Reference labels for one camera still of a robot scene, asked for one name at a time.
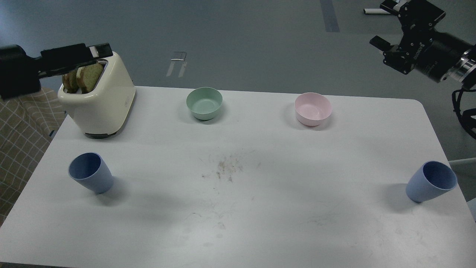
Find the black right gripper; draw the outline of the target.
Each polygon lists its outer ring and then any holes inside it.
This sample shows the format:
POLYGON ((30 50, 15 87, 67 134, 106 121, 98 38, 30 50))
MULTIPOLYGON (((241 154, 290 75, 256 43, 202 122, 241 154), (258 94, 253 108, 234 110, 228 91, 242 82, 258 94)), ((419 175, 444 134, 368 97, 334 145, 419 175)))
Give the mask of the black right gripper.
POLYGON ((405 75, 418 70, 436 83, 449 77, 474 83, 475 46, 434 31, 446 16, 444 10, 428 0, 384 0, 380 8, 398 17, 404 33, 399 44, 380 36, 370 39, 369 44, 382 52, 386 66, 405 75))

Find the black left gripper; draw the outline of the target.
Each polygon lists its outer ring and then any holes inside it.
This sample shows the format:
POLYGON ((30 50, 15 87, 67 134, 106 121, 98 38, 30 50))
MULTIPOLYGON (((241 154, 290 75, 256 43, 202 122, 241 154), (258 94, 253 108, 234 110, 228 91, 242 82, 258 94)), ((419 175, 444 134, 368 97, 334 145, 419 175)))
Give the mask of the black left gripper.
POLYGON ((113 56, 109 43, 92 45, 74 44, 65 47, 42 50, 37 58, 38 78, 68 73, 93 59, 113 56))

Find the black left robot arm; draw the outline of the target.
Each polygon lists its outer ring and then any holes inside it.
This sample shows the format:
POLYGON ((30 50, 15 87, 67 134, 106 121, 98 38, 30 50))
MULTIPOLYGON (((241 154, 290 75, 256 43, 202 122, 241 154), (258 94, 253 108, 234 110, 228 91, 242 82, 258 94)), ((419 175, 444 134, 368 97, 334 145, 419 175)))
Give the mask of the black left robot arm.
POLYGON ((26 54, 19 45, 0 49, 0 93, 3 101, 41 90, 42 78, 63 75, 111 57, 109 44, 74 44, 41 51, 39 57, 26 54))

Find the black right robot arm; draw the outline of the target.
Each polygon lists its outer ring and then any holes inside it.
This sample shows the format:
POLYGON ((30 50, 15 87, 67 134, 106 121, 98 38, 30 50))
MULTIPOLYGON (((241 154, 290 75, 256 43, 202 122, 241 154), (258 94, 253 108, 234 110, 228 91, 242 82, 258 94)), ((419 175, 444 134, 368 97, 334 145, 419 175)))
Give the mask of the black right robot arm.
POLYGON ((447 78, 461 83, 451 95, 453 111, 461 127, 475 138, 475 109, 461 109, 464 93, 475 92, 475 45, 437 31, 435 27, 446 13, 427 0, 385 0, 380 8, 398 18, 403 32, 399 44, 392 45, 379 36, 370 40, 382 52, 383 63, 404 75, 418 70, 436 83, 447 78))

